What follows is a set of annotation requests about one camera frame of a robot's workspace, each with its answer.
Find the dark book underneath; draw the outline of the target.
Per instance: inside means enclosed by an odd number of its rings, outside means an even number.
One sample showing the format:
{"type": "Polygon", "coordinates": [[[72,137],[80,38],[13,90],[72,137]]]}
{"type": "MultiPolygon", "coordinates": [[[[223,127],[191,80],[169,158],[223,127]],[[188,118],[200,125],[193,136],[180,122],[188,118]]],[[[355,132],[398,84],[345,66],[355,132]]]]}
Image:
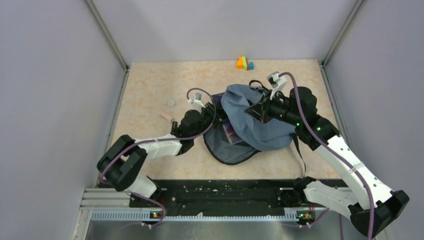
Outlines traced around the dark book underneath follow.
{"type": "Polygon", "coordinates": [[[244,141],[237,135],[231,122],[228,119],[222,123],[222,128],[230,145],[235,145],[244,141]]]}

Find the blue student backpack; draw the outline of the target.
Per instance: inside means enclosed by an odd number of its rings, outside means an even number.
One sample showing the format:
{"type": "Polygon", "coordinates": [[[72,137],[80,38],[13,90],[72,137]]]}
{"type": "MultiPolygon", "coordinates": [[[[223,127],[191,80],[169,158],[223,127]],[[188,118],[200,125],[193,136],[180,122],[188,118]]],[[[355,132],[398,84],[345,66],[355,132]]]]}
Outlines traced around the blue student backpack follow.
{"type": "Polygon", "coordinates": [[[232,84],[227,86],[225,92],[212,96],[216,105],[222,105],[236,134],[243,139],[241,143],[230,145],[222,125],[206,132],[203,141],[218,162],[238,165],[260,152],[280,150],[291,143],[294,143],[297,151],[300,150],[294,126],[276,119],[262,124],[245,113],[245,109],[259,102],[266,91],[268,89],[262,84],[232,84]]]}

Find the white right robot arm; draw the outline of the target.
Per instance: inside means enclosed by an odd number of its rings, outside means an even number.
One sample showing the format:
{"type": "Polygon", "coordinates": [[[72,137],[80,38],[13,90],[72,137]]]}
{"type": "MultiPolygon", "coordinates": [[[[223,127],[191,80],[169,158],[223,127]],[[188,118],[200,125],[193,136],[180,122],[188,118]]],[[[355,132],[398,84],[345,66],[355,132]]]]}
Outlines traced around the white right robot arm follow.
{"type": "Polygon", "coordinates": [[[293,125],[298,139],[337,172],[350,188],[344,192],[312,177],[297,181],[293,200],[299,206],[310,202],[348,218],[368,239],[376,237],[399,217],[409,202],[403,190],[392,190],[380,181],[348,147],[338,129],[317,113],[317,98],[307,87],[295,87],[289,96],[256,87],[261,94],[246,113],[265,124],[271,120],[293,125]]]}

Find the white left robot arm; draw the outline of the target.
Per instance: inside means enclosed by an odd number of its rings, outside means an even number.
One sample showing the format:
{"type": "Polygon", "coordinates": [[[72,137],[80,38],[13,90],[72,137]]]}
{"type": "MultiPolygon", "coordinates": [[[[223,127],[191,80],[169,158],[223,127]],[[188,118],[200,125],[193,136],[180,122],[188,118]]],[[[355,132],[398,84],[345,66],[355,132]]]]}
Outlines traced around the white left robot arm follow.
{"type": "Polygon", "coordinates": [[[180,123],[173,121],[167,135],[136,140],[124,134],[98,161],[100,179],[117,192],[130,192],[141,197],[147,206],[154,207],[160,202],[161,194],[153,180],[140,175],[144,163],[185,154],[194,146],[196,138],[221,122],[222,108],[209,102],[199,110],[188,110],[180,123]]]}

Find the pink eraser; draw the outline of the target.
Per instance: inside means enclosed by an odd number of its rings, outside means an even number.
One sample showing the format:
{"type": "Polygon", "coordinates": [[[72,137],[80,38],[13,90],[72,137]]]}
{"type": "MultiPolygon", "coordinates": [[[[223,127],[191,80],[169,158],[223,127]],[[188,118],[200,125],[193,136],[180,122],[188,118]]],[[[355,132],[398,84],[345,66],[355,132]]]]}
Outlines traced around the pink eraser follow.
{"type": "Polygon", "coordinates": [[[167,122],[170,122],[170,123],[174,120],[174,118],[173,118],[171,115],[169,115],[168,113],[166,113],[166,112],[162,112],[162,113],[160,114],[160,116],[161,116],[164,120],[166,120],[167,122]]]}

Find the colourful sticky note stack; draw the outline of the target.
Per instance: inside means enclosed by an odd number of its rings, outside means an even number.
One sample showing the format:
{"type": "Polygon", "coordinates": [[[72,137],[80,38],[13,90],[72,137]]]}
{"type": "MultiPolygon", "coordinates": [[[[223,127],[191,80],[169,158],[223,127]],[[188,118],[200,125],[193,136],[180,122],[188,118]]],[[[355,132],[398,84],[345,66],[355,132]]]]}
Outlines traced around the colourful sticky note stack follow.
{"type": "Polygon", "coordinates": [[[245,71],[253,70],[255,65],[253,62],[248,61],[245,56],[239,56],[236,62],[236,69],[243,69],[245,71]]]}

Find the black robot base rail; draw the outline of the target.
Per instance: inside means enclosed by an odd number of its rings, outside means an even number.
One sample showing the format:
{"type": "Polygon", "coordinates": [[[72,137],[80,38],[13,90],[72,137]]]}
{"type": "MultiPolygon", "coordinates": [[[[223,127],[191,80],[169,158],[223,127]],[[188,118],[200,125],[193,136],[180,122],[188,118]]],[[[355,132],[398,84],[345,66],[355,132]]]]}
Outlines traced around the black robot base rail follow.
{"type": "Polygon", "coordinates": [[[282,217],[299,209],[295,217],[313,219],[317,203],[310,203],[295,188],[294,179],[156,180],[153,201],[131,194],[131,208],[163,205],[168,217],[282,217]]]}

